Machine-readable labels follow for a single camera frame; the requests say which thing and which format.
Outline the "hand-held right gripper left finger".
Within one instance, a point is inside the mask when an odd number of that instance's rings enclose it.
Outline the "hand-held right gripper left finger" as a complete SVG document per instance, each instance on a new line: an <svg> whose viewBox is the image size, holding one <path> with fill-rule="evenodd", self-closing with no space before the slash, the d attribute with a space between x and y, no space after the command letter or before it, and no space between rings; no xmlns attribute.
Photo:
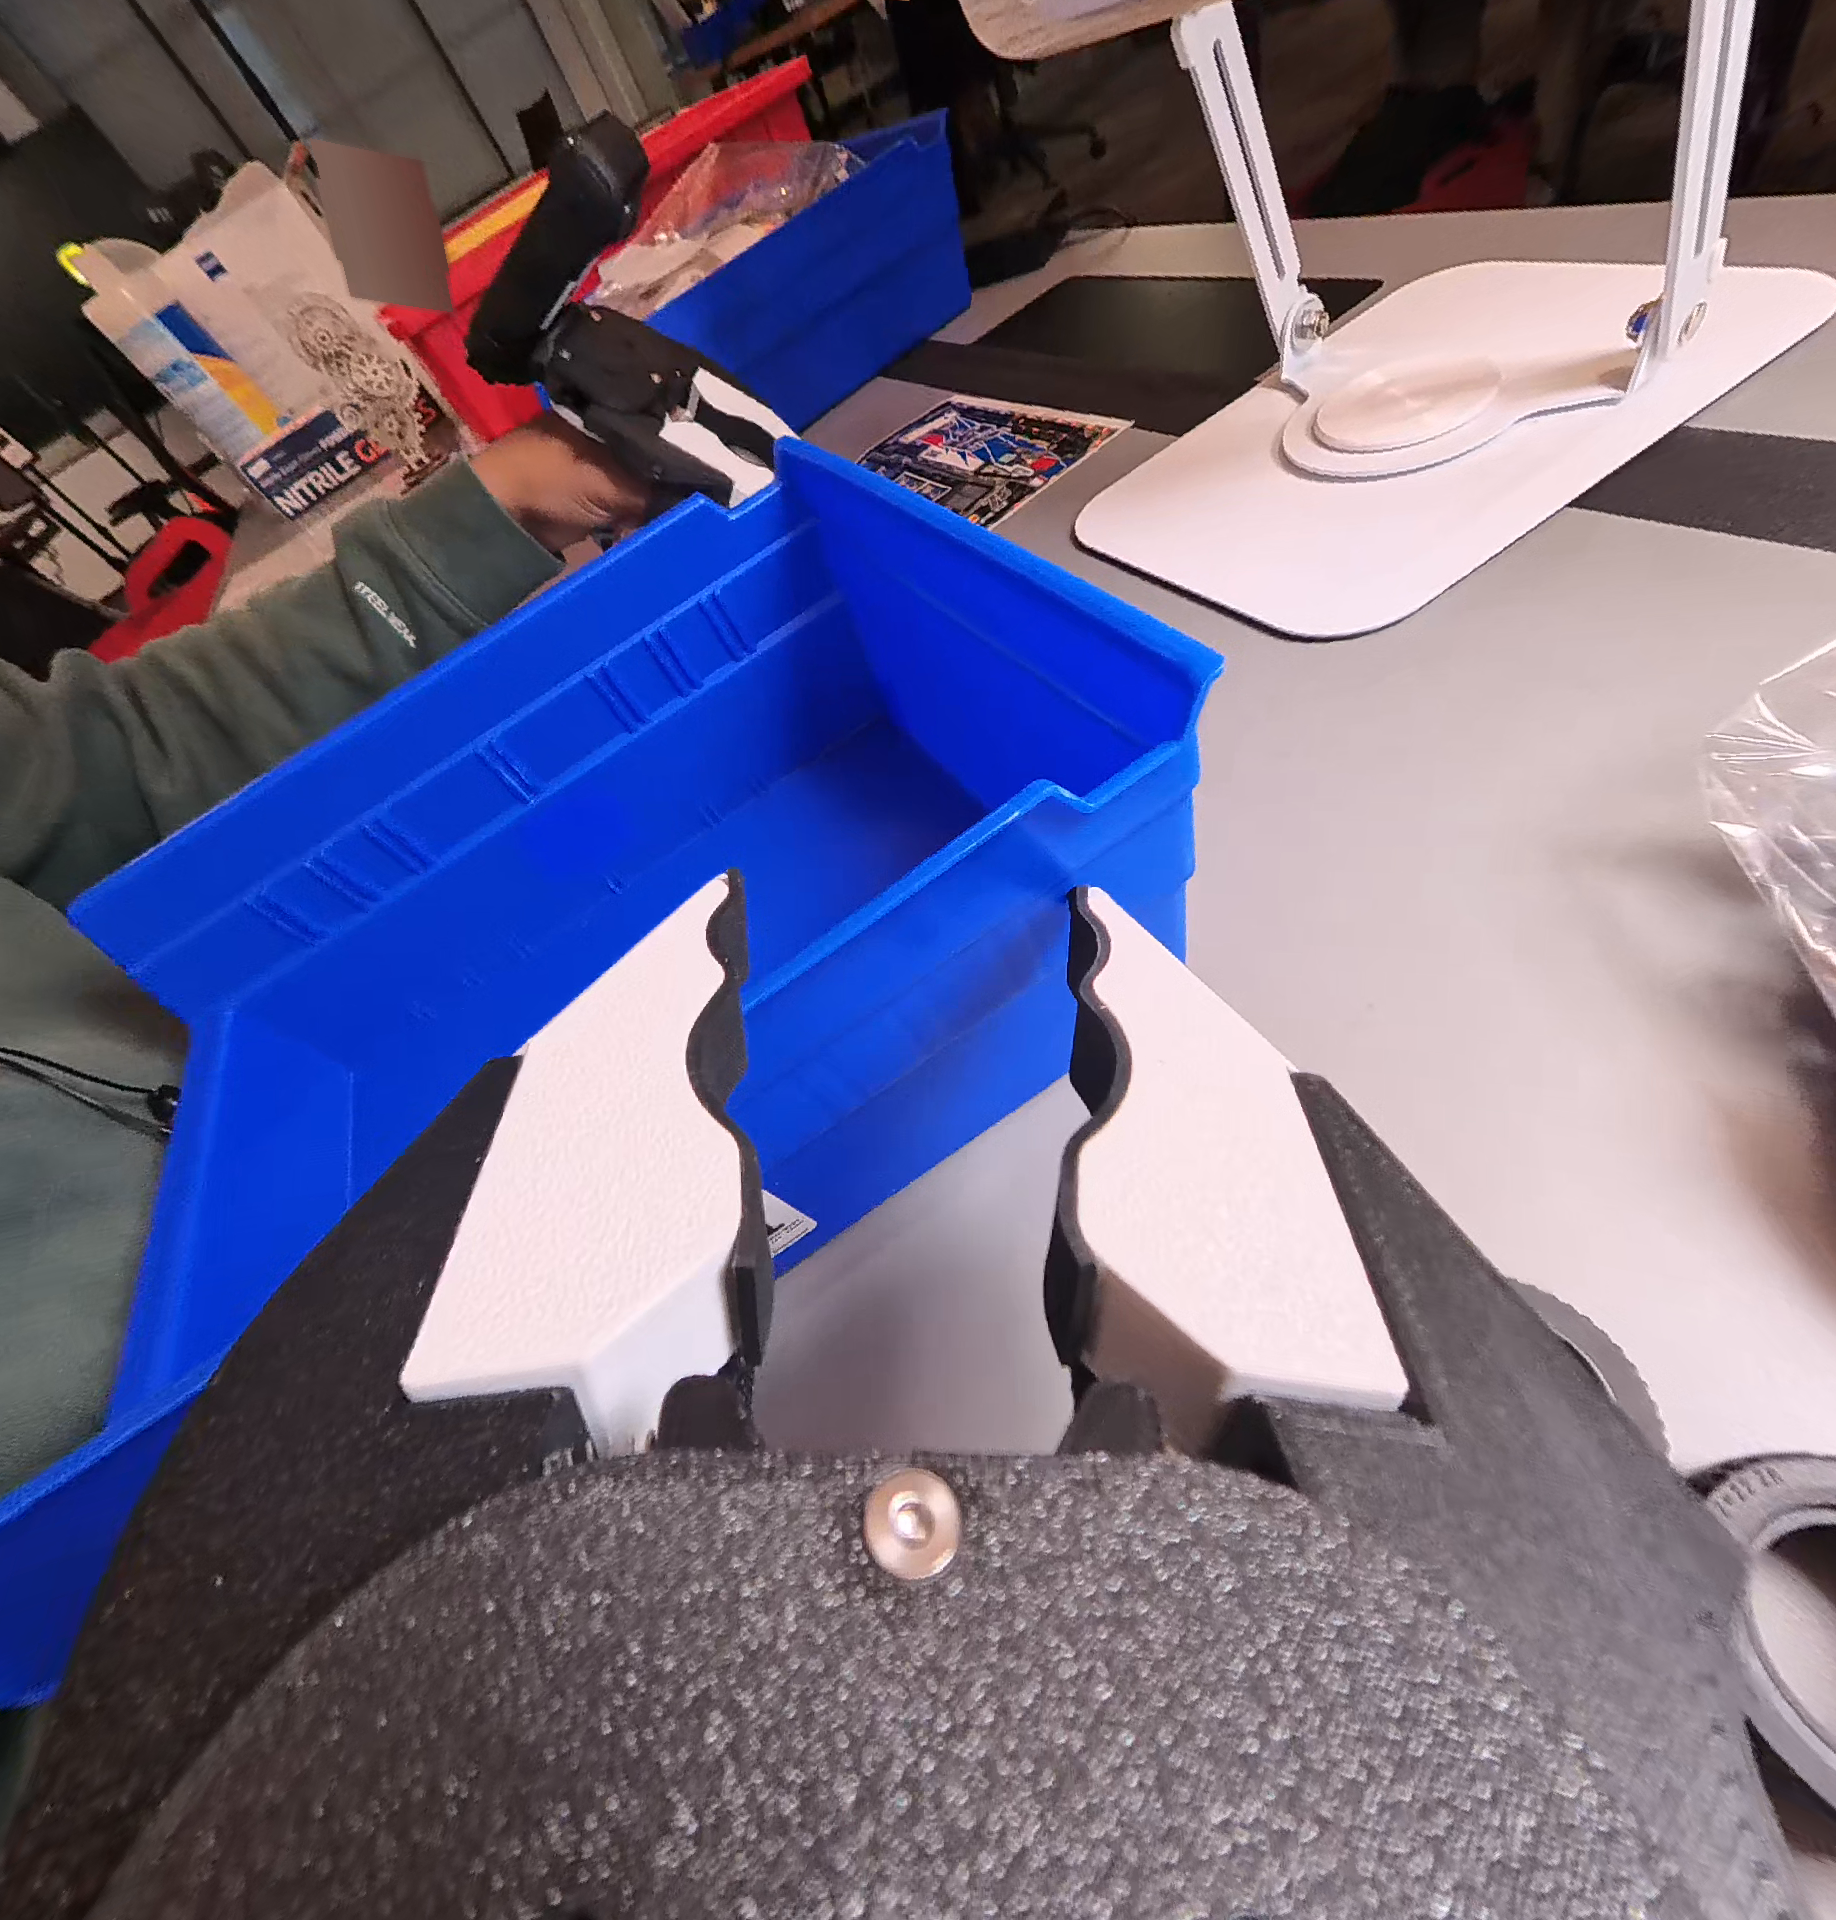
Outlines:
<svg viewBox="0 0 1836 1920"><path fill-rule="evenodd" d="M743 880L712 875L520 1050L402 1359L411 1403L565 1392L599 1451L702 1379L752 1411L773 1260L747 1070Z"/></svg>

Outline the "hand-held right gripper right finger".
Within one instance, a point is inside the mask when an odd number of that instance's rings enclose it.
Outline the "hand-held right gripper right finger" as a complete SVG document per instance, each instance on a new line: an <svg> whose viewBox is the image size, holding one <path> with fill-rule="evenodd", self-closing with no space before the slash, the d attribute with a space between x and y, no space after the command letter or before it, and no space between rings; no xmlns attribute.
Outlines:
<svg viewBox="0 0 1836 1920"><path fill-rule="evenodd" d="M1186 1453L1238 1403L1395 1415L1409 1377L1289 1060L1130 907L1070 896L1050 1335L1073 1389L1127 1386Z"/></svg>

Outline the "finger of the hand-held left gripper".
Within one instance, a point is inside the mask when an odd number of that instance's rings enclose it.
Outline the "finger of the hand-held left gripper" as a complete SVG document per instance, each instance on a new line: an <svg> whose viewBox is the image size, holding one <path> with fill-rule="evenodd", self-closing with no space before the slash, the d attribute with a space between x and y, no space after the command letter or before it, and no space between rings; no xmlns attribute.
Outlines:
<svg viewBox="0 0 1836 1920"><path fill-rule="evenodd" d="M653 492L665 502L705 497L719 508L737 508L776 482L776 417L722 416L713 430L705 417L671 417L651 442Z"/></svg>
<svg viewBox="0 0 1836 1920"><path fill-rule="evenodd" d="M689 419L719 443L776 443L782 417L708 365L689 371Z"/></svg>

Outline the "blue plastic bin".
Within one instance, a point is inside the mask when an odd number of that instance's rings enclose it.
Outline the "blue plastic bin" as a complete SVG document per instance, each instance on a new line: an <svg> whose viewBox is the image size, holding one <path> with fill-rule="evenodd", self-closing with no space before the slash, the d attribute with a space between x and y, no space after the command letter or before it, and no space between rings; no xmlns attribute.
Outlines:
<svg viewBox="0 0 1836 1920"><path fill-rule="evenodd" d="M737 872L730 1112L817 1246L1062 1076L1064 900L1186 948L1222 658L785 442L89 886L186 1027L102 1430L0 1500L0 1712L52 1696L233 1340L451 1097Z"/></svg>
<svg viewBox="0 0 1836 1920"><path fill-rule="evenodd" d="M857 169L647 323L804 430L971 303L948 116L844 142Z"/></svg>

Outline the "holographic sticker sheet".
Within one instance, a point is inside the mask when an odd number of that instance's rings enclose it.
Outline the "holographic sticker sheet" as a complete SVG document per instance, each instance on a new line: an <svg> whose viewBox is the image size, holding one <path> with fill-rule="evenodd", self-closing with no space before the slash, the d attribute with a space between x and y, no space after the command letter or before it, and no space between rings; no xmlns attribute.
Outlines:
<svg viewBox="0 0 1836 1920"><path fill-rule="evenodd" d="M946 395L855 456L881 479L992 528L1131 422L979 395Z"/></svg>

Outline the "large clear plastic bag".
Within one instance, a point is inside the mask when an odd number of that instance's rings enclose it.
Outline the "large clear plastic bag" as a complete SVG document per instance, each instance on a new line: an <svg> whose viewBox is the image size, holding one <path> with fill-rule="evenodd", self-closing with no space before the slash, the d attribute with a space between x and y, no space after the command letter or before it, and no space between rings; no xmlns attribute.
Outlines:
<svg viewBox="0 0 1836 1920"><path fill-rule="evenodd" d="M1706 740L1710 824L1836 1018L1836 636L1766 677Z"/></svg>

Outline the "person's left forearm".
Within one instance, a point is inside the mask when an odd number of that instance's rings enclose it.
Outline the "person's left forearm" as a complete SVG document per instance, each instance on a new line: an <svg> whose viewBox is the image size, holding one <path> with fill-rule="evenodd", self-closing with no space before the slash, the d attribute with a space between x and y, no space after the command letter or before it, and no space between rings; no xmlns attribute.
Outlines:
<svg viewBox="0 0 1836 1920"><path fill-rule="evenodd" d="M64 909L560 571L472 467L371 497L331 553L122 659L0 659L0 920Z"/></svg>

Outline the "pile of clear lego bags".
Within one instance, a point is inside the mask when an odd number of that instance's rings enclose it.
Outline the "pile of clear lego bags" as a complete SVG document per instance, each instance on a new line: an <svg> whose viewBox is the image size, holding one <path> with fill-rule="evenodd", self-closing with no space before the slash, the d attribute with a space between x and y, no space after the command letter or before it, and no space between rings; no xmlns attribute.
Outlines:
<svg viewBox="0 0 1836 1920"><path fill-rule="evenodd" d="M713 142L633 238L598 266L587 306L646 322L864 172L839 142Z"/></svg>

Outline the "person's left hand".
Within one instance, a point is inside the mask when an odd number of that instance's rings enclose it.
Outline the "person's left hand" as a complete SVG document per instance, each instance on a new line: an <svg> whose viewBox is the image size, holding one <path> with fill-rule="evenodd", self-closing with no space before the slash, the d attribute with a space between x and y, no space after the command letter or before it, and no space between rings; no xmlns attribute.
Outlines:
<svg viewBox="0 0 1836 1920"><path fill-rule="evenodd" d="M497 508L557 559L587 542L625 538L665 511L649 482L557 414L486 443L468 467Z"/></svg>

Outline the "red plastic bin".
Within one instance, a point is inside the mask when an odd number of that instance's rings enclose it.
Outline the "red plastic bin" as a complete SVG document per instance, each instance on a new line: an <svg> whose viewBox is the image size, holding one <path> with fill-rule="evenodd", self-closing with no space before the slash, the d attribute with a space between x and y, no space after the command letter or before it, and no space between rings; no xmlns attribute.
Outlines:
<svg viewBox="0 0 1836 1920"><path fill-rule="evenodd" d="M639 134L647 157L639 220L644 225L692 160L713 144L808 142L799 88L810 59L793 58L681 107ZM476 442L489 443L542 414L530 386L495 383L468 361L468 329L521 225L545 185L533 172L444 225L450 310L383 301L378 319L421 365L420 377L450 417Z"/></svg>

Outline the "wooden gear model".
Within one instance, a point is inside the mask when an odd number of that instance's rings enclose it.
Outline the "wooden gear model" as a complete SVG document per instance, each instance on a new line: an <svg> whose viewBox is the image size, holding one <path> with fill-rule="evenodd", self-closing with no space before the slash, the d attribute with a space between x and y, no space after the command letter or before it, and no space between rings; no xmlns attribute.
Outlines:
<svg viewBox="0 0 1836 1920"><path fill-rule="evenodd" d="M316 288L285 292L281 336L344 425L407 467L426 461L433 412L424 376L368 301Z"/></svg>

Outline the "blue white glove box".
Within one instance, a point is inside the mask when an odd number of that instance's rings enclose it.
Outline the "blue white glove box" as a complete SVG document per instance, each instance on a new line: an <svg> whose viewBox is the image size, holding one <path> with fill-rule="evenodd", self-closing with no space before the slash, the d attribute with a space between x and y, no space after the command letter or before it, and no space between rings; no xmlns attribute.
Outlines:
<svg viewBox="0 0 1836 1920"><path fill-rule="evenodd" d="M375 431L322 407L281 422L232 466L249 492L289 526L380 469L411 471L424 450L421 443L411 451L396 450Z"/></svg>

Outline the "red felt bag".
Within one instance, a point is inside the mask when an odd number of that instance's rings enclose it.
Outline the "red felt bag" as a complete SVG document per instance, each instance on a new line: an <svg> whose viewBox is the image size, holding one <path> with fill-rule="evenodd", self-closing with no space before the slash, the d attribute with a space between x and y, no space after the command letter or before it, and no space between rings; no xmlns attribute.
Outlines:
<svg viewBox="0 0 1836 1920"><path fill-rule="evenodd" d="M167 519L126 563L122 613L89 641L89 658L130 659L147 643L201 623L226 584L232 548L233 526L220 516Z"/></svg>

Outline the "person's green sweatshirt torso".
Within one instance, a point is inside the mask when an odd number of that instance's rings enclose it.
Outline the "person's green sweatshirt torso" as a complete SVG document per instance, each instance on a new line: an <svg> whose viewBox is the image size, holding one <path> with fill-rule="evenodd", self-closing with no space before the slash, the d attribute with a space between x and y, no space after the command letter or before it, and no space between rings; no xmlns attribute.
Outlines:
<svg viewBox="0 0 1836 1920"><path fill-rule="evenodd" d="M0 875L0 1500L93 1437L165 1152L146 1096L186 1026Z"/></svg>

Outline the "white book stand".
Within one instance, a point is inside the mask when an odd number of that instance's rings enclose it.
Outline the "white book stand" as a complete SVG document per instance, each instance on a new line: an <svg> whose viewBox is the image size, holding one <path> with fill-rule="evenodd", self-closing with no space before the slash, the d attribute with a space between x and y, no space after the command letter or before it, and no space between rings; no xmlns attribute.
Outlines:
<svg viewBox="0 0 1836 1920"><path fill-rule="evenodd" d="M1330 319L1232 3L1170 26L1273 370L1073 516L1089 555L1289 637L1421 610L1805 340L1836 278L1725 262L1755 5L1692 3L1663 262L1480 260Z"/></svg>

